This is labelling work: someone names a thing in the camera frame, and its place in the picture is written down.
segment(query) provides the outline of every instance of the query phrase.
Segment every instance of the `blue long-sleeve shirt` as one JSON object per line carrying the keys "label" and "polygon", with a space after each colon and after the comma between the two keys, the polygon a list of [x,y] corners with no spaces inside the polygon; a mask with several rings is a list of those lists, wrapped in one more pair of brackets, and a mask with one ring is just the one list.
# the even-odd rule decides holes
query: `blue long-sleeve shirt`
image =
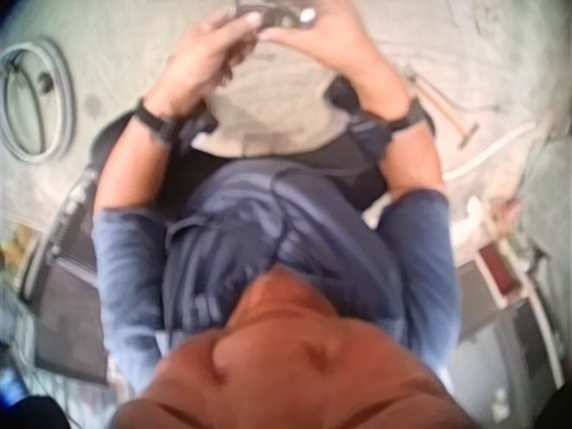
{"label": "blue long-sleeve shirt", "polygon": [[377,325],[440,369],[459,331],[449,218],[446,197],[419,190],[372,231],[318,172],[276,160],[229,164],[174,225],[148,209],[98,216],[105,345],[142,390],[163,356],[223,326],[244,289],[280,263],[342,316]]}

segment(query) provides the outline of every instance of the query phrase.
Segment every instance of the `sleeve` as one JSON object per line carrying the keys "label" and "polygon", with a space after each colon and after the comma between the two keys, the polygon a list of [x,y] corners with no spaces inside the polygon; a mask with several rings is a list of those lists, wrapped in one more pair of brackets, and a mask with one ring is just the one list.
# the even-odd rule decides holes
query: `sleeve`
{"label": "sleeve", "polygon": [[105,348],[136,391],[161,358],[166,225],[148,210],[104,211],[93,230]]}
{"label": "sleeve", "polygon": [[433,370],[442,369],[460,331],[449,202],[435,190],[414,191],[385,210],[377,230],[400,268],[408,325],[404,345]]}

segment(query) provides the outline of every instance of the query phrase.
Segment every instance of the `dark pants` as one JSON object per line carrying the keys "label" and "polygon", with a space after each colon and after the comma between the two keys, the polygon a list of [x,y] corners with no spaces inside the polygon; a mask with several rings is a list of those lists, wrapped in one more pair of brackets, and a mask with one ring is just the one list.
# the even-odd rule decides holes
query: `dark pants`
{"label": "dark pants", "polygon": [[[96,138],[92,147],[90,168],[101,173],[105,163],[122,135],[133,112],[124,114],[107,126]],[[330,179],[340,193],[358,211],[367,210],[387,191],[376,160],[362,151],[350,131],[341,134],[324,147],[305,154],[276,156],[316,169]],[[222,158],[196,149],[172,154],[163,189],[160,192],[158,209],[170,217],[177,216],[192,191],[211,174],[239,158]]]}

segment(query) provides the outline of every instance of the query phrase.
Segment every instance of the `hand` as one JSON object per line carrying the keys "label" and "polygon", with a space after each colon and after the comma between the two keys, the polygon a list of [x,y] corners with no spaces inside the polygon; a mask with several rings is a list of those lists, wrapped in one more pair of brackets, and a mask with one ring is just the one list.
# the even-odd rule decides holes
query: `hand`
{"label": "hand", "polygon": [[387,120],[403,118],[411,103],[406,82],[377,49],[351,0],[316,0],[312,29],[264,30],[258,39],[290,47],[343,74],[362,108]]}
{"label": "hand", "polygon": [[203,97],[231,79],[231,67],[254,49],[259,13],[229,21],[228,9],[214,13],[182,39],[163,75],[145,97],[146,109],[157,116],[185,117]]}

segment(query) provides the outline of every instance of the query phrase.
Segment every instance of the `coiled hose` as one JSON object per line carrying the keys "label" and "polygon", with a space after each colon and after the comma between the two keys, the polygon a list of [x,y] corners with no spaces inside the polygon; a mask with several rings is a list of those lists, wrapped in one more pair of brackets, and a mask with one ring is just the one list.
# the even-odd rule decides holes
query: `coiled hose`
{"label": "coiled hose", "polygon": [[[46,66],[47,74],[51,78],[48,85],[53,87],[56,100],[57,111],[54,137],[51,140],[51,144],[46,145],[44,150],[37,154],[30,153],[26,149],[26,145],[23,145],[18,139],[13,131],[8,114],[8,85],[11,75],[14,73],[24,75],[32,96],[34,96],[31,79],[23,71],[19,71],[18,60],[25,54],[36,55]],[[71,144],[75,131],[75,105],[72,79],[58,48],[45,38],[10,46],[0,55],[0,67],[0,138],[4,147],[14,158],[25,164],[41,164],[63,154]],[[38,116],[40,138],[42,139],[42,119],[38,103],[36,103],[36,115]]]}

